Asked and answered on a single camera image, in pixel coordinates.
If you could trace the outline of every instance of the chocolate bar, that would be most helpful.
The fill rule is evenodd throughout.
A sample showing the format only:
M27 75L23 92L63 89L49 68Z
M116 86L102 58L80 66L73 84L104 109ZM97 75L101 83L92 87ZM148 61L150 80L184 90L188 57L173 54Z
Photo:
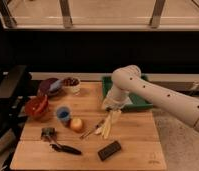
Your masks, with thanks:
M120 146L119 142L114 141L113 143L107 145L106 147L104 147L103 149L98 151L98 155L99 155L101 161L104 161L105 159L107 159L108 157L110 157L111 155L113 155L114 153L116 153L119 150L121 150L121 146Z

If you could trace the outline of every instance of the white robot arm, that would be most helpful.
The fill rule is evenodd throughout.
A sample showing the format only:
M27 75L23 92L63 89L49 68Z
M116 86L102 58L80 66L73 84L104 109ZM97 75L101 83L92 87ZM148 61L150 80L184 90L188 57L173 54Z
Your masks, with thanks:
M135 65L115 70L113 86L103 102L103 108L120 109L129 92L169 112L199 132L199 99L144 81Z

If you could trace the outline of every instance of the plastic container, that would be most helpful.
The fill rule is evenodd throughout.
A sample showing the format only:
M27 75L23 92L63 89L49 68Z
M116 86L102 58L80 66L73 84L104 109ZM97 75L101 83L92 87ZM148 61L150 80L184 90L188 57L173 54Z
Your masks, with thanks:
M74 77L68 77L63 80L63 90L66 93L78 93L80 91L80 80Z

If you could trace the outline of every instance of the red bowl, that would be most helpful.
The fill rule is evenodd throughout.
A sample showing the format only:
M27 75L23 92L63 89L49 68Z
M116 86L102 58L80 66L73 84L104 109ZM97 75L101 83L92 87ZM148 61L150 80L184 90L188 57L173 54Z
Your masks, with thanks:
M37 96L25 104L25 113L32 118L38 119L45 115L48 107L48 96Z

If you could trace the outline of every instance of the wooden cutting board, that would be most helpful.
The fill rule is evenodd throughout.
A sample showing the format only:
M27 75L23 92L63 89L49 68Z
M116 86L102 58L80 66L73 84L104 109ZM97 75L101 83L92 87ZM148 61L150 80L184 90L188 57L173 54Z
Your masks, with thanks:
M101 110L101 82L82 82L78 94L62 92L50 99L46 120L29 119L24 127L20 142L14 154L13 170L166 170L166 164L159 141L157 129L150 111L124 112L111 128L109 138L91 134L80 140L81 133L64 127L54 115L57 106L68 106L73 117L80 117L84 131L90 130L97 122L107 116ZM61 144L80 149L81 156L56 152L47 142L40 139L41 128L52 126L57 131ZM97 152L119 141L122 150L102 162Z

